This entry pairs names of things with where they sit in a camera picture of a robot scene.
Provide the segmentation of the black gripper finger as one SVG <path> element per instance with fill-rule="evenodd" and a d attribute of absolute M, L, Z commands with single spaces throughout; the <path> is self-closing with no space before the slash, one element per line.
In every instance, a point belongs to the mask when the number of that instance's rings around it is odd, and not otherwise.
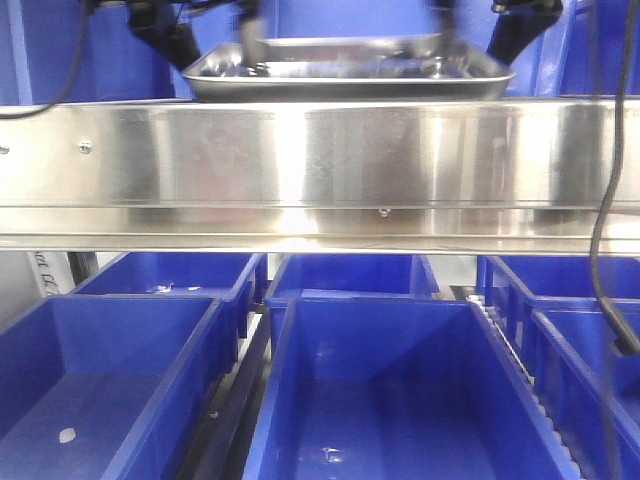
<path fill-rule="evenodd" d="M 238 33 L 241 43 L 242 64 L 254 75 L 267 75 L 266 50 L 262 41 L 264 22 L 258 0 L 238 1 Z"/>
<path fill-rule="evenodd" d="M 497 20 L 486 53 L 505 66 L 541 34 L 551 28 L 563 13 L 561 0 L 500 0 L 491 5 Z"/>
<path fill-rule="evenodd" d="M 435 58 L 442 62 L 445 68 L 463 70 L 465 67 L 464 49 L 458 37 L 458 7 L 456 0 L 430 0 L 429 7 L 433 10 L 438 27 Z"/>
<path fill-rule="evenodd" d="M 128 1 L 128 26 L 131 32 L 177 70 L 184 70 L 201 56 L 188 23 L 167 1 Z"/>

